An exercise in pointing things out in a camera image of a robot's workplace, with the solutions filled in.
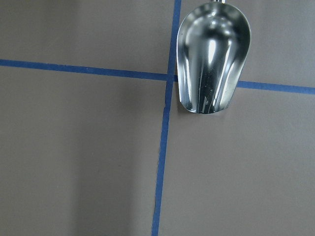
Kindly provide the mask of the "metal scoop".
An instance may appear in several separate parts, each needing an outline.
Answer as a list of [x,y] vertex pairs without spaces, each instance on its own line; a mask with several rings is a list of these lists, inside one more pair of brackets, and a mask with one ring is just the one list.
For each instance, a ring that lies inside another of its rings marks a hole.
[[179,99],[195,114],[228,108],[251,44],[245,15],[223,0],[191,11],[177,34]]

